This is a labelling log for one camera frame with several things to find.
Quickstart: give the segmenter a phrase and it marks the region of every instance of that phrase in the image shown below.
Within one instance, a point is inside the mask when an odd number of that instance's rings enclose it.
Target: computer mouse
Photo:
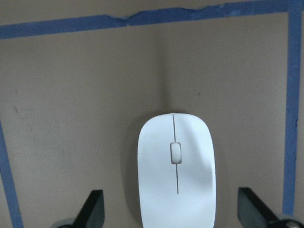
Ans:
[[[212,228],[216,175],[207,125],[190,114],[163,114],[142,127],[138,184],[144,228]]]

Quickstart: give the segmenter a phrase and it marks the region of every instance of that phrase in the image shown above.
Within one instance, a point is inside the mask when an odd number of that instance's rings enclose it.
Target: scroll wheel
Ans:
[[[171,163],[181,164],[181,144],[179,142],[172,142],[170,144],[171,149]]]

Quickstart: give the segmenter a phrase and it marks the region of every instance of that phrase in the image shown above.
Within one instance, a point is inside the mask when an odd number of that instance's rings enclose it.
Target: metal bolt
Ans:
[[[299,224],[297,224],[297,223],[295,223],[295,222],[292,222],[292,221],[287,222],[287,223],[286,223],[286,226],[287,226],[288,228],[300,228],[300,225],[299,225]]]

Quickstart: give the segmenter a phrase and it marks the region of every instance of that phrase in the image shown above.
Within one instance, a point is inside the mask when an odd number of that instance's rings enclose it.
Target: blue tape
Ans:
[[[0,39],[38,36],[125,26],[287,12],[288,0],[254,0],[208,6],[202,9],[157,9],[130,17],[98,15],[0,26]]]
[[[287,215],[293,215],[295,200],[297,122],[301,66],[301,23],[302,0],[290,0],[288,6],[288,69],[283,188],[283,213]]]
[[[7,199],[9,212],[10,212],[9,214],[13,228],[23,228],[22,218],[19,211],[17,194],[15,190],[13,176],[10,170],[10,163],[6,151],[1,123],[0,123],[0,173],[1,173],[4,192]]]

